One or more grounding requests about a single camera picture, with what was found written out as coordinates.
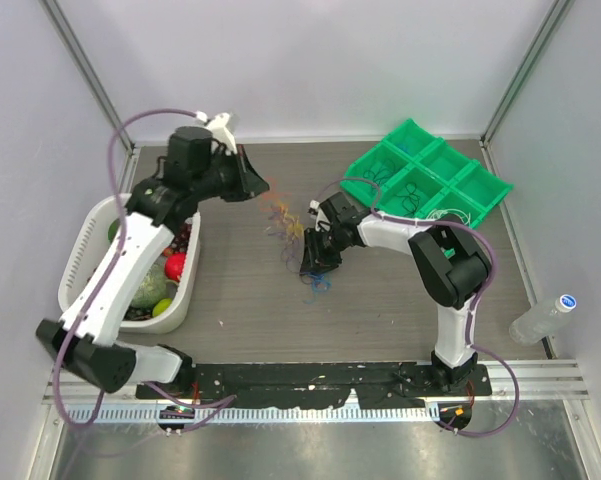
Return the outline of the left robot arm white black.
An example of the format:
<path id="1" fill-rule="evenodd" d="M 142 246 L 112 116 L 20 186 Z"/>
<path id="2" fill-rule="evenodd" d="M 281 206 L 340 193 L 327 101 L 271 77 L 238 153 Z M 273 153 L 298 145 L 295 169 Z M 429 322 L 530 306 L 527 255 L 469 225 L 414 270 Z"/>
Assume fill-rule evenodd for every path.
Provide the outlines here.
<path id="1" fill-rule="evenodd" d="M 236 144 L 227 118 L 222 114 L 203 126 L 177 128 L 162 175 L 139 182 L 127 202 L 117 202 L 119 230 L 101 264 L 62 317 L 44 319 L 36 329 L 57 370 L 106 393 L 145 382 L 157 382 L 173 399 L 191 391 L 190 356 L 166 345 L 121 344 L 118 334 L 145 275 L 200 202 L 242 202 L 268 191 Z"/>

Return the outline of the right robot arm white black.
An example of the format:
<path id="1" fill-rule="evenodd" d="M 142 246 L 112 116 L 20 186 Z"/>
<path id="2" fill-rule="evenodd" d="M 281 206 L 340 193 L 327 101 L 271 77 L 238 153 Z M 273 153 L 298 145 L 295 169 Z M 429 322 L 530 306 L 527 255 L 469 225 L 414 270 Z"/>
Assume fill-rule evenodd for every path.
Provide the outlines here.
<path id="1" fill-rule="evenodd" d="M 337 269 L 342 253 L 353 247 L 382 248 L 413 258 L 426 292 L 437 305 L 433 386 L 445 395 L 463 388 L 477 366 L 474 321 L 479 294 L 492 273 L 491 260 L 471 229 L 454 215 L 425 221 L 359 210 L 341 192 L 311 202 L 309 214 L 315 225 L 304 230 L 301 276 Z"/>

